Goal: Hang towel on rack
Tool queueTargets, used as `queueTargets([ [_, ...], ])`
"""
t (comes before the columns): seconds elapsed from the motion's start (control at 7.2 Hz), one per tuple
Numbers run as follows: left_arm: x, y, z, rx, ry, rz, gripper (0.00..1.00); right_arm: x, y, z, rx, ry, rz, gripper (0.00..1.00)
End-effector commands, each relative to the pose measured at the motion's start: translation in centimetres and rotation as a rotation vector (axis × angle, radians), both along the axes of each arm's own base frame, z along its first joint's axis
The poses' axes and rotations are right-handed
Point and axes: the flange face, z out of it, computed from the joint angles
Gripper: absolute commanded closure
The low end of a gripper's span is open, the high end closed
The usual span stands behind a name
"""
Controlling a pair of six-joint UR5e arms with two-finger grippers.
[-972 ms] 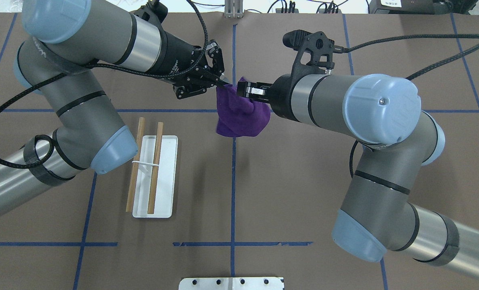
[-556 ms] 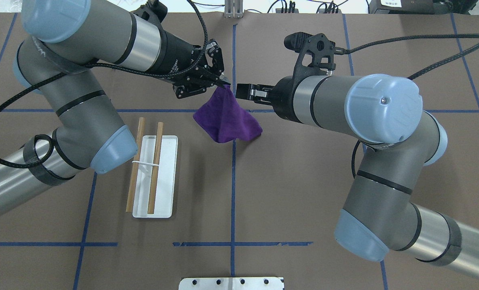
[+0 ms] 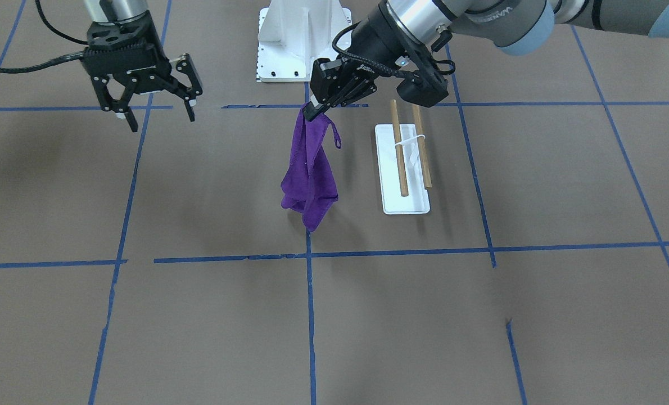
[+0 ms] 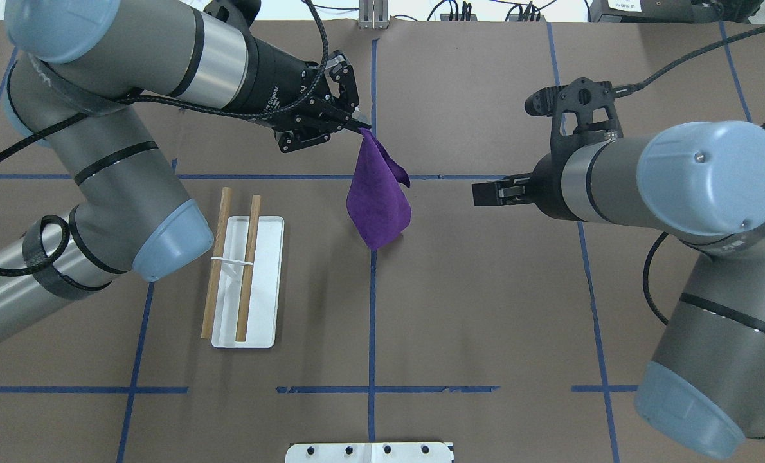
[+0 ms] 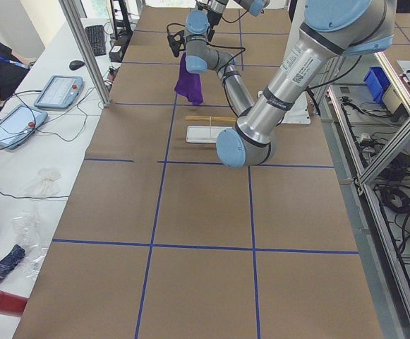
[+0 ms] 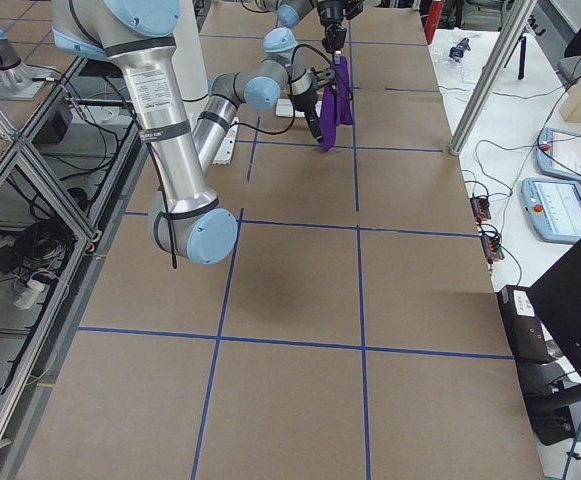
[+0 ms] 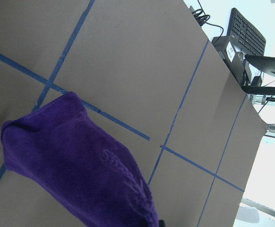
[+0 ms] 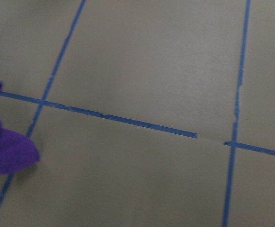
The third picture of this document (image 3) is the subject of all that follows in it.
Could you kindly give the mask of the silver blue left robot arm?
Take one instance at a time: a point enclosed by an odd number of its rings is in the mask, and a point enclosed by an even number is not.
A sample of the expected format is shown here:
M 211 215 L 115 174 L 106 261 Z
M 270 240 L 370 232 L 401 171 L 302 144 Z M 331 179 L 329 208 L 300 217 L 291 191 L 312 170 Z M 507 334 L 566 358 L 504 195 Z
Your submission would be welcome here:
M 302 114 L 312 121 L 355 103 L 377 90 L 380 77 L 399 78 L 405 102 L 432 107 L 447 97 L 446 77 L 455 71 L 434 53 L 453 34 L 520 56 L 542 46 L 555 25 L 669 38 L 669 1 L 380 1 L 332 39 L 334 59 L 314 62 Z

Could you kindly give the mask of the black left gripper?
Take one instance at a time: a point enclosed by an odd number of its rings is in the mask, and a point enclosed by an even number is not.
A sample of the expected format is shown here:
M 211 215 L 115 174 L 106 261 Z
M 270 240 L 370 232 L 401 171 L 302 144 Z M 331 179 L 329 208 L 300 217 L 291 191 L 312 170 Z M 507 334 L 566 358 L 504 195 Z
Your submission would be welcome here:
M 406 56 L 398 40 L 402 34 L 386 6 L 340 31 L 332 41 L 333 60 L 314 61 L 310 80 L 311 100 L 303 117 L 311 122 L 333 107 L 344 107 L 373 94 L 379 77 L 405 78 L 398 60 Z

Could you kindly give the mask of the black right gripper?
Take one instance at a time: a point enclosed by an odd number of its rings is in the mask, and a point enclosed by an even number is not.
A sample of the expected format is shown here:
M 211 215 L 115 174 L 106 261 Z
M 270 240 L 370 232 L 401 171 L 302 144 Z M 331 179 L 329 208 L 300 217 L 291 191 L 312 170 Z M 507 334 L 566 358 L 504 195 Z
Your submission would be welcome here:
M 136 133 L 139 125 L 129 106 L 132 96 L 166 91 L 183 100 L 189 120 L 196 120 L 194 106 L 203 87 L 192 56 L 184 53 L 167 59 L 149 11 L 124 21 L 94 21 L 86 39 L 81 64 L 103 112 L 116 113 Z M 125 86 L 119 99 L 109 92 L 112 78 Z

